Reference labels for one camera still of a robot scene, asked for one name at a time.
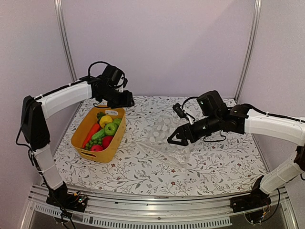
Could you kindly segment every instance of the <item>leaf pattern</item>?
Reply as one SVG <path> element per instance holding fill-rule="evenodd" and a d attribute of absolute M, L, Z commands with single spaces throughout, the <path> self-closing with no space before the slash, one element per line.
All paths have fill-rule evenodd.
<path fill-rule="evenodd" d="M 82 158 L 71 145 L 71 137 L 95 100 L 83 102 L 68 128 L 54 160 L 63 180 L 72 185 L 113 192 L 158 196 L 204 196 L 249 191 L 256 178 L 266 173 L 251 135 L 223 133 L 223 142 L 197 141 L 184 172 L 156 161 L 137 147 L 159 115 L 182 120 L 172 105 L 185 97 L 135 96 L 135 106 L 126 108 L 126 131 L 121 145 L 108 164 Z M 232 99 L 224 99 L 234 106 Z M 197 119 L 202 111 L 195 100 L 187 107 Z M 207 140 L 220 139 L 214 133 Z"/>

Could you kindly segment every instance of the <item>orange carrot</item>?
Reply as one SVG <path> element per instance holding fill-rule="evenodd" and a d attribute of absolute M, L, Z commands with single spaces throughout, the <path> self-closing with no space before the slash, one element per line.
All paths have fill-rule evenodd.
<path fill-rule="evenodd" d="M 87 134 L 83 144 L 82 144 L 82 148 L 84 149 L 86 147 L 86 144 L 91 140 L 91 137 L 97 133 L 99 130 L 101 129 L 100 124 L 96 123 L 93 125 L 93 127 L 91 128 L 91 130 L 89 131 L 89 133 Z"/>

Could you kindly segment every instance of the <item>yellow lemon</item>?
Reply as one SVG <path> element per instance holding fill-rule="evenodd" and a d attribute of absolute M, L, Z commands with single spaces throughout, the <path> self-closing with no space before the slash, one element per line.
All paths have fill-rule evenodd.
<path fill-rule="evenodd" d="M 112 123 L 112 118 L 109 115 L 105 115 L 100 119 L 100 126 L 104 128 L 106 124 Z"/>

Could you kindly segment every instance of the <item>orange basket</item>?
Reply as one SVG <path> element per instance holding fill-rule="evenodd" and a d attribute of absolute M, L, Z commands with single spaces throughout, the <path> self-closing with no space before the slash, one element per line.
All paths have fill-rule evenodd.
<path fill-rule="evenodd" d="M 96 124 L 98 121 L 96 117 L 98 112 L 103 112 L 104 114 L 109 115 L 113 119 L 121 118 L 122 121 L 118 127 L 118 130 L 113 136 L 110 145 L 103 151 L 93 152 L 82 149 L 81 147 L 87 134 L 89 133 L 93 125 Z M 88 114 L 83 119 L 79 127 L 76 129 L 75 133 L 72 136 L 71 143 L 83 158 L 97 161 L 100 163 L 108 163 L 113 159 L 121 143 L 121 140 L 125 132 L 125 128 L 126 128 L 126 120 L 125 120 L 125 110 L 123 108 L 110 109 L 110 108 L 103 108 L 102 106 L 101 108 L 94 107 L 88 112 Z"/>

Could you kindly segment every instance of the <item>transparent plastic bag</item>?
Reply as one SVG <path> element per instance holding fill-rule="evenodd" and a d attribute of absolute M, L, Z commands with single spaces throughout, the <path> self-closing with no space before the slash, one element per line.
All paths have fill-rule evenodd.
<path fill-rule="evenodd" d="M 192 145 L 178 146 L 167 142 L 167 138 L 175 129 L 184 123 L 182 119 L 177 120 L 165 115 L 159 116 L 145 141 L 137 143 L 138 147 L 143 153 L 150 155 L 155 160 L 184 171 L 189 161 Z"/>

